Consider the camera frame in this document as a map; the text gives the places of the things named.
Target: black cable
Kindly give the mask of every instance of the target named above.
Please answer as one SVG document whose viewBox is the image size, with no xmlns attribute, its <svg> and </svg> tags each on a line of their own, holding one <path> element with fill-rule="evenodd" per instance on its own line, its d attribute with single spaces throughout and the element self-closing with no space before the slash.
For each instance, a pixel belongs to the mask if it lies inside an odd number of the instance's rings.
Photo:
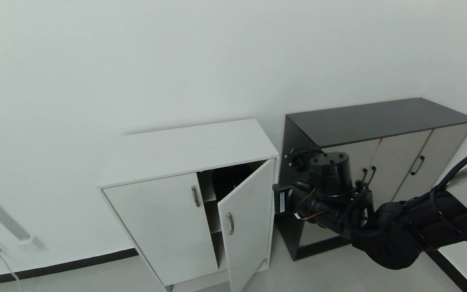
<svg viewBox="0 0 467 292">
<path fill-rule="evenodd" d="M 449 172 L 446 174 L 441 182 L 435 186 L 435 193 L 441 192 L 446 189 L 448 183 L 454 178 L 454 176 L 467 165 L 467 157 L 459 161 Z"/>
<path fill-rule="evenodd" d="M 438 194 L 441 191 L 446 190 L 446 186 L 448 185 L 448 183 L 466 165 L 467 165 L 467 156 L 464 159 L 462 159 L 461 161 L 459 161 L 459 163 L 457 163 L 454 167 L 452 167 L 450 169 L 450 171 L 443 177 L 441 182 L 439 184 L 437 184 L 435 187 L 433 187 L 434 193 Z M 422 202 L 428 200 L 430 198 L 430 192 L 427 192 L 426 194 L 423 194 L 423 195 L 421 195 L 421 196 L 419 196 L 417 198 L 414 198 L 414 199 L 408 201 L 405 204 L 404 210 L 410 210 L 413 207 L 415 207 L 415 206 L 421 204 Z"/>
</svg>

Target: gray cabinet door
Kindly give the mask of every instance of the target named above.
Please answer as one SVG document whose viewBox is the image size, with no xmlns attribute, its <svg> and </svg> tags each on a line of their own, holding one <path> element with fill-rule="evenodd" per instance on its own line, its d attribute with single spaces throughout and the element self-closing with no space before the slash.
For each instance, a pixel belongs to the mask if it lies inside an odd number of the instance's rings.
<svg viewBox="0 0 467 292">
<path fill-rule="evenodd" d="M 431 131 L 383 138 L 365 178 L 374 198 L 374 209 L 390 202 L 423 148 Z"/>
<path fill-rule="evenodd" d="M 345 152 L 349 156 L 349 164 L 351 166 L 352 183 L 358 179 L 363 178 L 363 168 L 369 166 L 372 161 L 374 153 L 378 149 L 378 144 L 381 139 L 370 141 L 358 142 L 353 144 L 345 144 L 324 148 L 325 152 Z M 300 245 L 313 244 L 331 237 L 338 236 L 335 232 L 329 229 L 322 228 L 317 224 L 306 222 L 304 229 L 302 229 L 302 236 L 300 237 Z"/>
<path fill-rule="evenodd" d="M 407 201 L 428 192 L 466 135 L 467 124 L 435 129 L 408 172 L 394 201 Z"/>
</svg>

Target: black baseboard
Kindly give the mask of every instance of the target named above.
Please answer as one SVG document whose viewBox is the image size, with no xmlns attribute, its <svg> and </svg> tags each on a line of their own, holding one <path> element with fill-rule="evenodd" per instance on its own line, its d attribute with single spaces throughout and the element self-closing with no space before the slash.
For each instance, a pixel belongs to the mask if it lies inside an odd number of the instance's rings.
<svg viewBox="0 0 467 292">
<path fill-rule="evenodd" d="M 116 261 L 127 259 L 130 257 L 137 256 L 138 252 L 134 249 L 126 249 L 125 251 L 117 251 L 116 253 L 109 253 L 107 255 L 99 255 L 98 257 L 76 260 L 71 262 L 66 262 L 63 264 L 56 264 L 54 266 L 45 266 L 44 268 L 34 268 L 33 270 L 26 270 L 15 272 L 19 279 L 28 279 L 33 277 L 40 277 L 60 272 L 66 272 L 70 270 L 75 270 L 77 268 L 85 268 L 86 266 L 94 266 L 96 264 L 103 264 L 106 262 Z M 5 283 L 7 281 L 15 281 L 15 279 L 10 274 L 0 275 L 0 283 Z"/>
<path fill-rule="evenodd" d="M 467 279 L 450 263 L 444 255 L 439 251 L 427 251 L 427 255 L 445 272 L 452 281 L 462 290 L 467 292 Z M 75 270 L 77 268 L 85 268 L 86 266 L 94 266 L 96 264 L 103 264 L 106 262 L 127 259 L 137 256 L 138 252 L 134 249 L 126 249 L 125 251 L 117 251 L 116 253 L 109 253 L 94 258 L 76 260 L 66 262 L 64 264 L 56 264 L 54 266 L 46 266 L 45 268 L 34 268 L 33 270 L 26 270 L 16 272 L 15 274 L 19 279 L 28 279 L 33 277 L 40 277 L 60 272 Z M 14 281 L 10 274 L 0 275 L 0 283 Z"/>
<path fill-rule="evenodd" d="M 443 272 L 454 281 L 462 290 L 467 292 L 467 279 L 455 268 L 452 263 L 444 257 L 439 251 L 427 251 L 427 255 L 443 270 Z"/>
</svg>

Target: metal handle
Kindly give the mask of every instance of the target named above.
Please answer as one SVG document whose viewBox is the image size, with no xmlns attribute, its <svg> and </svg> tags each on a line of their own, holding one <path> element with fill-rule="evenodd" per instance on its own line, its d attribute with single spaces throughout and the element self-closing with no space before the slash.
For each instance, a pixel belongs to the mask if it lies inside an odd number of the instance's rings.
<svg viewBox="0 0 467 292">
<path fill-rule="evenodd" d="M 198 191 L 195 185 L 192 186 L 192 196 L 194 197 L 194 203 L 196 204 L 196 207 L 199 207 Z"/>
<path fill-rule="evenodd" d="M 234 234 L 234 218 L 232 217 L 232 214 L 226 213 L 226 218 L 230 220 L 230 231 L 228 231 L 228 235 Z"/>
<path fill-rule="evenodd" d="M 419 164 L 419 167 L 417 168 L 417 170 L 415 172 L 410 172 L 410 174 L 412 174 L 413 176 L 417 174 L 417 172 L 419 172 L 419 170 L 421 169 L 421 166 L 423 165 L 424 163 L 424 156 L 420 156 L 419 159 L 421 159 L 421 164 Z"/>
<path fill-rule="evenodd" d="M 376 174 L 376 166 L 371 167 L 371 170 L 372 170 L 371 179 L 368 180 L 367 185 L 370 185 L 370 184 L 371 184 L 371 181 L 372 181 L 372 179 L 374 178 L 374 174 Z"/>
<path fill-rule="evenodd" d="M 363 168 L 363 173 L 365 174 L 362 178 L 362 181 L 365 182 L 365 177 L 367 177 L 368 170 L 366 168 Z"/>
</svg>

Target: black handle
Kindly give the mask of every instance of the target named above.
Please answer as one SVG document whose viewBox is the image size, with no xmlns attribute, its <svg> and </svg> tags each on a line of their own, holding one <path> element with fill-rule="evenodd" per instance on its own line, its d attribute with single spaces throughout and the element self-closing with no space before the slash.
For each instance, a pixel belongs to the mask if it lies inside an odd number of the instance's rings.
<svg viewBox="0 0 467 292">
<path fill-rule="evenodd" d="M 370 185 L 370 184 L 371 184 L 371 181 L 372 181 L 372 179 L 374 178 L 374 174 L 376 174 L 376 166 L 371 167 L 371 170 L 372 170 L 371 179 L 368 180 L 367 185 Z"/>
<path fill-rule="evenodd" d="M 424 163 L 424 156 L 420 156 L 419 159 L 421 159 L 421 164 L 419 164 L 419 167 L 417 168 L 417 170 L 415 172 L 410 172 L 410 174 L 412 174 L 413 176 L 417 174 L 417 172 L 419 172 L 419 170 L 421 169 L 421 166 L 423 165 Z"/>
<path fill-rule="evenodd" d="M 363 168 L 363 173 L 364 173 L 365 175 L 363 176 L 362 181 L 365 182 L 365 177 L 367 177 L 368 170 L 367 170 L 366 168 Z"/>
</svg>

